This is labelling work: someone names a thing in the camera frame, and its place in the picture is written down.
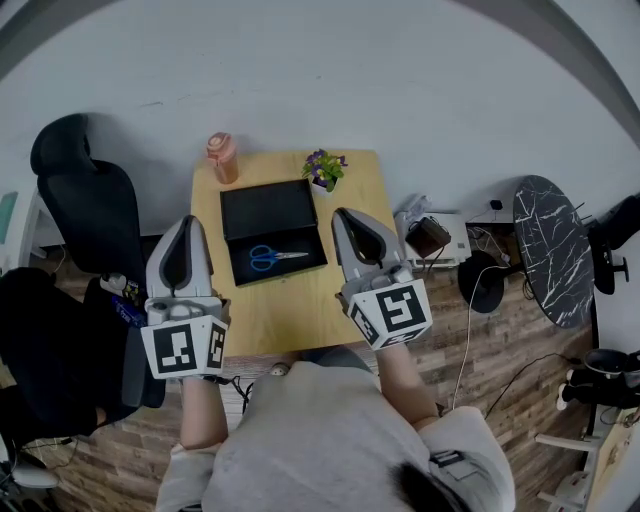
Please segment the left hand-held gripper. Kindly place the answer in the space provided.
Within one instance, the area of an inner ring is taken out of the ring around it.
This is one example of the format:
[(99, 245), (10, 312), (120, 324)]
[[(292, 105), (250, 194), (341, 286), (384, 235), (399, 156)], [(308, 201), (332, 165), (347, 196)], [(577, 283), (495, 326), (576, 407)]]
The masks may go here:
[(151, 299), (141, 336), (154, 378), (223, 373), (230, 302), (210, 296), (212, 275), (204, 228), (187, 215), (162, 236), (146, 266)]

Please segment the white chair base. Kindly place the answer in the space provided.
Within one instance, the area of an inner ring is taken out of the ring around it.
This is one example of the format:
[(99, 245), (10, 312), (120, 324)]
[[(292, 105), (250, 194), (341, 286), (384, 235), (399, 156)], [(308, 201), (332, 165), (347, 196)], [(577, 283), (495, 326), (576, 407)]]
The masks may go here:
[(14, 443), (0, 433), (0, 491), (7, 491), (11, 484), (29, 489), (53, 489), (59, 482), (55, 473), (29, 462), (18, 453)]

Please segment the person's gray shirt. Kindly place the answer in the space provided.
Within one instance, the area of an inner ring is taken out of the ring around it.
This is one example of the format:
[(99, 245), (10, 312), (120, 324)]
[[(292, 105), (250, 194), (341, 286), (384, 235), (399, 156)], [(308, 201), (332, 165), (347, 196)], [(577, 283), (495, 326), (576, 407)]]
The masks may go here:
[(515, 510), (509, 463), (478, 409), (415, 428), (369, 372), (298, 362), (256, 381), (225, 441), (172, 450), (156, 512), (411, 512), (405, 464), (471, 512)]

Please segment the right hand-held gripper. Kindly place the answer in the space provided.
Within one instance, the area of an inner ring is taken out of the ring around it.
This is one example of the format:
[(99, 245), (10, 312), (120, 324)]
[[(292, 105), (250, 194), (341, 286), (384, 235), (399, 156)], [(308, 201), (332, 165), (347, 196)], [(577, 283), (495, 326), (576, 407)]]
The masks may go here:
[(346, 315), (372, 350), (405, 344), (431, 329), (424, 281), (400, 265), (404, 255), (393, 230), (363, 212), (339, 208), (333, 238), (348, 281), (340, 292)]

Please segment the black round stand base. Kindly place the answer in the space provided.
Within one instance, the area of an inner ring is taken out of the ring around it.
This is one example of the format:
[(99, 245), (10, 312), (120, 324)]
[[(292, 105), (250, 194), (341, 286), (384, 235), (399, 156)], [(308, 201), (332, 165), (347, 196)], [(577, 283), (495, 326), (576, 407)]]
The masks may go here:
[(472, 310), (486, 314), (498, 308), (504, 296), (507, 269), (509, 266), (479, 250), (472, 251), (459, 265), (459, 290)]

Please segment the potted purple flower plant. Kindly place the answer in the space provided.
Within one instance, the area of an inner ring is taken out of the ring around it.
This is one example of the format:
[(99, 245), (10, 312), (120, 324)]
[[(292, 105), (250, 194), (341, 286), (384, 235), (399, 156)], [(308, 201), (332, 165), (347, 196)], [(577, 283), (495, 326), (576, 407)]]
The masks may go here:
[(348, 166), (344, 155), (338, 156), (324, 149), (317, 149), (306, 157), (301, 176), (331, 194), (338, 181), (344, 177), (344, 169)]

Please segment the black case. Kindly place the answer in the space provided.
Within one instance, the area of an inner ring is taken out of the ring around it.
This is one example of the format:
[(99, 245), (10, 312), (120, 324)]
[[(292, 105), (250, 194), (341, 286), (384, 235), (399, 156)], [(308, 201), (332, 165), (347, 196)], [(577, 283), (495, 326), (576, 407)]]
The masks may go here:
[[(327, 264), (309, 182), (293, 180), (220, 194), (223, 235), (235, 284), (250, 285)], [(251, 268), (249, 251), (267, 245), (280, 252), (308, 252), (276, 263), (266, 272)]]

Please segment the white appliance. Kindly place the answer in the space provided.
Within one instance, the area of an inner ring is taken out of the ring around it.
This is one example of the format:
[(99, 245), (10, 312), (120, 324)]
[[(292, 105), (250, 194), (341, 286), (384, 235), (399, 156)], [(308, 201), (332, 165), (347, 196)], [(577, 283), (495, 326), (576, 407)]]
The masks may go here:
[[(428, 259), (421, 259), (406, 244), (405, 235), (409, 226), (423, 217), (433, 216), (447, 229), (451, 242)], [(462, 216), (454, 211), (435, 211), (429, 196), (414, 194), (410, 196), (394, 214), (394, 222), (402, 250), (413, 270), (451, 269), (459, 266), (471, 256), (471, 249)]]

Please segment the black marble round table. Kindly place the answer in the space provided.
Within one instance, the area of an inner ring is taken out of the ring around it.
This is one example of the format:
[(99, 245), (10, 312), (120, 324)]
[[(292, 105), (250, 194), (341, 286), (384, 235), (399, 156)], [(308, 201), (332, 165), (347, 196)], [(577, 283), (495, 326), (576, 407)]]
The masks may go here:
[(565, 193), (529, 175), (518, 184), (513, 224), (520, 259), (537, 303), (555, 325), (581, 328), (594, 297), (594, 262), (587, 230)]

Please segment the pink water bottle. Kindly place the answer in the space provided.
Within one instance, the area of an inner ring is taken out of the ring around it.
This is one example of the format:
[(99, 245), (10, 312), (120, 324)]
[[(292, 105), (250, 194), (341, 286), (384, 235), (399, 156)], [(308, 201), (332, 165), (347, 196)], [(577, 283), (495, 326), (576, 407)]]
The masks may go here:
[(237, 147), (229, 133), (212, 135), (207, 141), (206, 154), (220, 183), (231, 184), (238, 179)]

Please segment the person's left forearm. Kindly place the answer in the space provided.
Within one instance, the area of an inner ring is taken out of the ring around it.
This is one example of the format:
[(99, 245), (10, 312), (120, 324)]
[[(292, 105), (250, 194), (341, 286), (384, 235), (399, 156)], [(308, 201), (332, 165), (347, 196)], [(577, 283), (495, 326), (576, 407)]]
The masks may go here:
[(227, 439), (227, 417), (217, 383), (187, 377), (182, 380), (181, 397), (180, 444), (185, 449), (209, 448)]

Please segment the white desk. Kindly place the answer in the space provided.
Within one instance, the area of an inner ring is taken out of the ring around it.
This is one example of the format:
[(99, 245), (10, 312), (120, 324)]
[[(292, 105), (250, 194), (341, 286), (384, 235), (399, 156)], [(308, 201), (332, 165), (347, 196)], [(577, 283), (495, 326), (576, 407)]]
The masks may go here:
[(46, 259), (47, 251), (36, 240), (37, 224), (41, 219), (53, 223), (53, 217), (36, 188), (20, 191), (0, 188), (0, 197), (11, 191), (17, 191), (19, 196), (6, 243), (0, 245), (0, 276), (12, 269), (27, 267), (32, 256)]

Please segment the person's right forearm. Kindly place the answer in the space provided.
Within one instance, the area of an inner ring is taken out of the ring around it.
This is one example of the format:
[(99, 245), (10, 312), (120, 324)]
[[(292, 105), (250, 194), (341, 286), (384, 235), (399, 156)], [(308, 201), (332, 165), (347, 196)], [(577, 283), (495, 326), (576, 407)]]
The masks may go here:
[(405, 344), (375, 353), (380, 388), (390, 405), (416, 430), (434, 423), (439, 412)]

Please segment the black office chair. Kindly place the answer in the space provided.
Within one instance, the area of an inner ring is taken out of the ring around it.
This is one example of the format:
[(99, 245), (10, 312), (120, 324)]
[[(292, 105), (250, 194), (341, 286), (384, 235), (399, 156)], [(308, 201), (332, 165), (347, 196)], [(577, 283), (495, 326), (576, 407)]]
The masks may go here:
[(145, 282), (138, 206), (128, 174), (91, 157), (88, 116), (59, 118), (37, 135), (30, 165), (38, 192), (80, 270)]

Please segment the blue-handled scissors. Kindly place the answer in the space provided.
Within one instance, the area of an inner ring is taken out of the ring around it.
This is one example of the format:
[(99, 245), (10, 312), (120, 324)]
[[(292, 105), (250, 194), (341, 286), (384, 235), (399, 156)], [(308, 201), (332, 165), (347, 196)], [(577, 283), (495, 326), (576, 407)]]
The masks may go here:
[(308, 255), (308, 252), (280, 252), (267, 245), (257, 245), (249, 251), (250, 265), (256, 272), (266, 272), (282, 260), (304, 258)]

